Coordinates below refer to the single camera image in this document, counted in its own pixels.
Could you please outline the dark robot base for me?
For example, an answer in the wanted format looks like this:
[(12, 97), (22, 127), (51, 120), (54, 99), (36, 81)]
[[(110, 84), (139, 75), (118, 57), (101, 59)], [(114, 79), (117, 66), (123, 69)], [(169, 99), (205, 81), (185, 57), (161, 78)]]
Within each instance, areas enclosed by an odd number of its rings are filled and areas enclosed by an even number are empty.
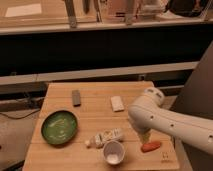
[[(172, 111), (213, 120), (213, 41), (171, 107)], [(175, 140), (179, 171), (213, 171), (213, 155)]]

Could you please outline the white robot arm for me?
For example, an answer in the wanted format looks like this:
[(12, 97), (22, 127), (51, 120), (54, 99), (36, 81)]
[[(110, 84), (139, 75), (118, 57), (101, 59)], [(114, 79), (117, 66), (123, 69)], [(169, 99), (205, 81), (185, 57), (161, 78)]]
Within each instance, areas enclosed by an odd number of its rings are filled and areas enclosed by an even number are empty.
[(213, 155), (213, 120), (163, 109), (164, 99), (158, 88), (146, 88), (128, 108), (133, 129), (139, 134), (155, 129)]

